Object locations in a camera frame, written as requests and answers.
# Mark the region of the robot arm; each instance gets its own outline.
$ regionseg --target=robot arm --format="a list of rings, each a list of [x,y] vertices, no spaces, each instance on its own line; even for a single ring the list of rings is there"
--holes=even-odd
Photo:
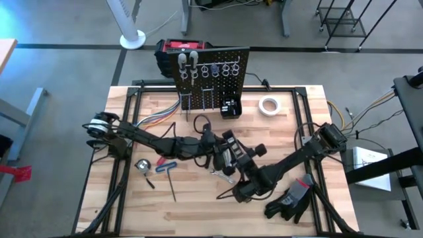
[[[225,132],[223,137],[229,144],[232,141],[237,141],[231,131]],[[275,165],[265,165],[261,168],[258,168],[254,160],[252,160],[251,155],[254,156],[254,154],[248,148],[243,153],[240,150],[236,152],[233,147],[230,147],[234,154],[238,153],[237,169],[241,175],[246,175],[248,178],[248,180],[241,178],[241,181],[233,187],[232,193],[238,202],[267,199],[271,193],[265,198],[252,198],[252,196],[262,196],[267,192],[273,191],[286,172],[304,161],[310,159],[320,161],[328,154],[339,152],[346,141],[347,139],[334,124],[325,123],[301,149]]]
[[[182,161],[201,156],[214,155],[218,158],[225,150],[225,140],[218,138],[213,132],[210,123],[204,124],[201,138],[190,136],[164,138],[165,135],[158,137],[129,122],[120,122],[119,125],[113,125],[113,122],[119,120],[116,114],[101,112],[97,114],[91,123],[85,124],[87,133],[95,138],[94,141],[101,141],[109,146],[109,151],[116,157],[124,157],[128,146],[127,139],[150,147],[157,154],[166,159],[180,159]]]

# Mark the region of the pegboard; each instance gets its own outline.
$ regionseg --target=pegboard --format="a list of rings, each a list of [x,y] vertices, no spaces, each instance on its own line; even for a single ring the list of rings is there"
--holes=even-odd
[[[219,108],[222,95],[237,94],[241,96],[243,92],[245,71],[247,70],[250,48],[219,48],[196,51],[198,52],[198,77],[194,79],[194,85],[192,85],[192,78],[190,73],[191,62],[189,60],[189,56],[191,50],[169,52],[169,61],[172,67],[172,75],[176,89],[178,90],[179,94],[182,95],[180,96],[182,99],[181,108],[183,110]],[[181,73],[179,72],[179,54],[185,54],[187,58],[186,73],[188,74],[188,77],[186,79],[182,79]],[[210,64],[213,63],[216,64],[219,68],[219,76],[217,77],[212,75]],[[225,63],[230,68],[228,76],[223,75],[222,69]],[[234,63],[239,66],[237,75],[232,74]],[[203,77],[203,66],[208,68],[208,77]]]

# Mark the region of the black clamp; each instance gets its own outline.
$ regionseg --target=black clamp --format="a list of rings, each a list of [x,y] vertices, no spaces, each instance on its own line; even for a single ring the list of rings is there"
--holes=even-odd
[[[269,81],[267,81],[267,79],[263,79],[262,85],[266,87],[267,91],[271,91],[272,90],[272,88],[271,88],[271,86],[269,84]]]

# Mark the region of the white tape roll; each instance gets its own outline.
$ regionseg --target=white tape roll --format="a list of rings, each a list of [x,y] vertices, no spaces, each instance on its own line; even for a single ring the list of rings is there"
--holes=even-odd
[[[266,110],[263,106],[264,102],[273,102],[275,104],[276,109],[274,111],[269,112],[268,110]],[[279,101],[271,96],[264,96],[260,99],[260,101],[258,102],[258,109],[260,110],[260,112],[265,115],[265,116],[274,116],[277,113],[279,113],[280,111],[280,103]]]

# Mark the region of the wooden table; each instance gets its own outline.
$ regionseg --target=wooden table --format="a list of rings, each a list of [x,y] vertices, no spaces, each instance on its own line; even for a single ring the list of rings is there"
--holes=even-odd
[[[306,87],[313,121],[318,124],[330,122],[323,86]],[[127,87],[111,87],[105,111],[116,113],[122,117],[126,91]],[[258,101],[264,94],[279,98],[282,110],[278,115],[266,117],[259,113]],[[170,107],[178,99],[176,93],[143,93],[142,95],[140,119]],[[210,117],[212,130],[217,135],[232,129],[237,138],[246,146],[254,147],[264,143],[268,152],[263,157],[254,158],[258,166],[276,163],[294,152],[293,135],[297,124],[290,93],[243,93],[242,104],[243,114],[237,120],[222,120],[219,110],[193,110],[189,116],[189,122],[186,121],[184,114],[180,115],[177,112],[166,122],[147,130],[161,135],[172,122],[176,122],[178,136],[199,138],[194,131],[192,121],[195,115],[204,113]],[[104,155],[106,155],[106,150],[95,154],[93,159]],[[166,174],[156,175],[154,173],[154,165],[159,156],[152,149],[137,145],[134,149],[132,163],[136,163],[141,158],[148,159],[153,164],[149,178],[156,189],[151,189],[141,173],[131,166],[121,235],[281,236],[315,234],[311,208],[303,214],[297,225],[293,224],[292,220],[283,220],[280,216],[266,219],[263,214],[265,204],[281,196],[296,178],[305,174],[303,164],[284,175],[284,178],[278,183],[275,193],[268,200],[238,204],[234,198],[215,199],[217,195],[231,188],[232,184],[209,174],[204,168],[197,167],[192,160],[183,162],[175,160],[178,167],[171,171],[177,199],[175,203]],[[110,158],[91,166],[77,223],[77,232],[86,228],[104,206],[112,164],[113,159]],[[342,165],[336,161],[325,159],[323,169],[331,203],[347,224],[358,230]],[[233,177],[238,180],[239,174],[236,173]],[[114,224],[116,206],[117,202],[112,211],[109,226],[111,229]],[[320,203],[319,209],[321,220],[326,227],[325,213]]]
[[[0,39],[0,74],[5,68],[17,43],[15,39]]]

